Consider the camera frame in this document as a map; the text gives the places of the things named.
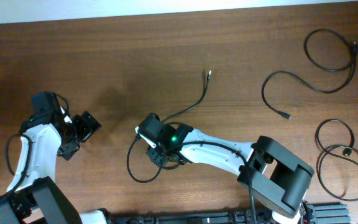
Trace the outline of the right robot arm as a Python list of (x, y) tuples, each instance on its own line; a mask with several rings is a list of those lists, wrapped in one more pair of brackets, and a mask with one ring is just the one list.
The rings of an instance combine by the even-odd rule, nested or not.
[(150, 113), (136, 128), (157, 166), (207, 164), (237, 177), (249, 195), (272, 211), (277, 223), (298, 223), (314, 170), (276, 140), (234, 142), (208, 136), (183, 123), (163, 123)]

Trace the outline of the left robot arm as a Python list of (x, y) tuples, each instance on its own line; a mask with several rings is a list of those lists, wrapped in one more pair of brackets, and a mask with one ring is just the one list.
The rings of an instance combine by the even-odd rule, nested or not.
[(55, 183), (58, 157), (70, 160), (100, 127), (87, 111), (70, 117), (62, 96), (44, 91), (32, 98), (34, 114), (21, 124), (21, 154), (7, 192), (0, 196), (0, 223), (24, 223), (34, 211), (37, 223), (110, 223), (108, 212), (78, 213)]

